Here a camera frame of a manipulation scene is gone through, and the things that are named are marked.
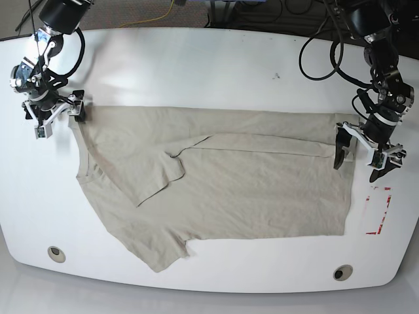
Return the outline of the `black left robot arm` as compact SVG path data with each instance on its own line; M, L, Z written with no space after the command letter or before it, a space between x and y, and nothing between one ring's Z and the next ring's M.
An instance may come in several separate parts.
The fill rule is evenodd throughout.
M403 165L407 152L403 145L390 141L394 129L402 123L414 103L414 88L402 79L398 70L399 54L392 39L392 21L380 1L336 1L323 3L337 38L329 50L332 71L322 77L303 76L312 81L322 81L338 74L358 87L354 99L359 99L365 112L359 124L337 124L334 168L343 165L346 151L353 138L367 149L367 165L372 168L370 182L375 182ZM344 57L347 37L365 41L364 59L370 67L371 81L361 82L347 75L340 65Z

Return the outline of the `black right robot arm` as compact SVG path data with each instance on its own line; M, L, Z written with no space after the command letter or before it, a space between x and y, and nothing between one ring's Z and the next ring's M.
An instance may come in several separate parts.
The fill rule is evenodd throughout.
M27 96L22 103L27 120L37 122L36 138L52 135L52 123L62 113L83 122L84 90L74 90L67 97L59 89L68 84L84 57L86 42L79 24L92 6L92 1L47 1L39 14L43 26L33 31L29 50L10 76L10 86L18 94ZM50 61L64 46L64 35L76 33L81 42L75 65L65 74L49 69Z

